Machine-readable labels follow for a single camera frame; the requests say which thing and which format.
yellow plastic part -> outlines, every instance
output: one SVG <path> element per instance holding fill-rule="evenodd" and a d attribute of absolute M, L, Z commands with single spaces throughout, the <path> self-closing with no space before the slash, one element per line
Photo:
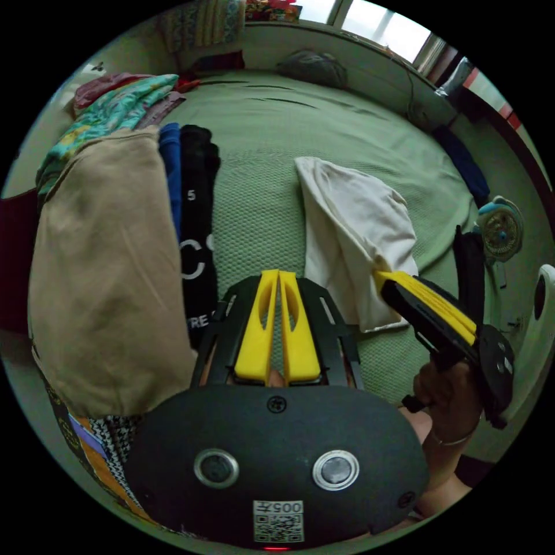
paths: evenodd
<path fill-rule="evenodd" d="M 276 295 L 279 270 L 264 270 L 243 336 L 235 374 L 243 380 L 257 380 L 267 386 L 270 376 L 273 324 L 276 316 Z M 268 313 L 266 326 L 264 315 Z"/>
<path fill-rule="evenodd" d="M 476 341 L 476 323 L 459 309 L 445 300 L 441 295 L 409 276 L 405 272 L 374 272 L 374 279 L 378 291 L 381 292 L 386 281 L 392 280 L 404 287 L 409 293 L 423 301 L 442 320 L 447 322 L 469 345 Z"/>
<path fill-rule="evenodd" d="M 320 376 L 320 364 L 294 272 L 279 272 L 285 383 L 309 382 Z M 292 330 L 289 315 L 295 327 Z"/>

wrist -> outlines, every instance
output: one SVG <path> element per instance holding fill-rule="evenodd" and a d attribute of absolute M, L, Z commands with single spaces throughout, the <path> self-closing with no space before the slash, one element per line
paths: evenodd
<path fill-rule="evenodd" d="M 460 426 L 441 426 L 436 423 L 432 423 L 430 435 L 440 444 L 458 445 L 459 443 L 463 443 L 472 437 L 473 433 L 478 428 L 481 419 L 482 415 L 477 418 L 474 426 L 465 426 L 464 428 Z"/>

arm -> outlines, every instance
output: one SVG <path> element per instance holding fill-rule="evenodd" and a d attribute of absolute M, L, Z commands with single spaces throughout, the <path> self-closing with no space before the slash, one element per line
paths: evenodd
<path fill-rule="evenodd" d="M 423 449 L 430 469 L 430 482 L 416 504 L 424 518 L 447 509 L 471 490 L 455 475 L 458 461 L 468 441 L 453 446 L 442 446 L 431 435 L 424 441 Z"/>
<path fill-rule="evenodd" d="M 423 443 L 430 482 L 416 505 L 427 518 L 447 509 L 471 490 L 457 478 L 455 469 L 478 426 L 482 403 L 472 371 L 464 363 L 445 373 L 438 373 L 433 363 L 427 364 L 416 376 L 414 389 L 422 403 L 430 405 L 432 418 L 432 433 Z"/>

houndstooth fabric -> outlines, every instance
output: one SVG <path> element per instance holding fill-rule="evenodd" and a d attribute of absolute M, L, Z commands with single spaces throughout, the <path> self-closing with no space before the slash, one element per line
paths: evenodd
<path fill-rule="evenodd" d="M 142 416 L 106 416 L 101 419 L 88 419 L 93 435 L 104 446 L 104 451 L 108 456 L 106 460 L 108 469 L 138 507 L 140 507 L 140 503 L 127 484 L 123 465 L 127 461 L 137 426 L 142 418 Z"/>

green bedspread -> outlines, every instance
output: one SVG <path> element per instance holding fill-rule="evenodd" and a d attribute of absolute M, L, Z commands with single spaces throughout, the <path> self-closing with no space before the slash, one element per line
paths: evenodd
<path fill-rule="evenodd" d="M 299 156 L 354 168 L 396 189 L 408 203 L 420 273 L 457 294 L 450 245 L 457 224 L 472 227 L 477 208 L 443 149 L 402 117 L 349 92 L 240 71 L 203 80 L 162 124 L 170 121 L 210 129 L 220 147 L 214 207 L 220 295 L 262 269 L 303 275 Z M 393 403 L 411 391 L 428 357 L 411 328 L 360 338 L 359 351 L 366 387 Z M 273 363 L 281 365 L 279 334 Z"/>

